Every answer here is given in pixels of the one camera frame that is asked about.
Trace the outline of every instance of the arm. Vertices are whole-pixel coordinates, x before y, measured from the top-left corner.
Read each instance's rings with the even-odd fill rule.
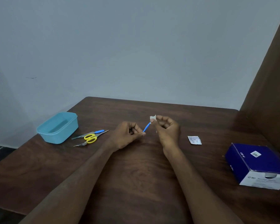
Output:
[[[20,224],[78,223],[93,186],[111,154],[143,135],[145,133],[136,123],[119,124],[96,153],[50,192]]]
[[[243,224],[239,217],[209,188],[178,146],[179,125],[169,117],[151,120],[186,197],[195,224]]]

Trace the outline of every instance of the hand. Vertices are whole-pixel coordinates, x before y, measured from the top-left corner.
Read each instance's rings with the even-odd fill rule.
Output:
[[[160,142],[164,148],[171,149],[178,147],[180,126],[170,117],[156,116],[157,121],[151,119],[151,124],[156,128]]]
[[[111,136],[106,140],[106,143],[117,151],[145,134],[137,123],[124,121],[116,127]]]

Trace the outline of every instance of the blue plastic container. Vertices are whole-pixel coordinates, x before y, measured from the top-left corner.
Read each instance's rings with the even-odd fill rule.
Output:
[[[76,113],[59,112],[36,129],[49,143],[63,143],[78,128]]]

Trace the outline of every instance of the dark blue box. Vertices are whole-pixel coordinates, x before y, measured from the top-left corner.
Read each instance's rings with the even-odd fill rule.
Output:
[[[225,158],[240,185],[280,189],[280,155],[269,147],[232,143]]]

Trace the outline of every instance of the white wall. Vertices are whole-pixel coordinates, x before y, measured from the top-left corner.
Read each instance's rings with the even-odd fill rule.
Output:
[[[280,0],[0,0],[0,145],[86,96],[239,109],[279,23]]]

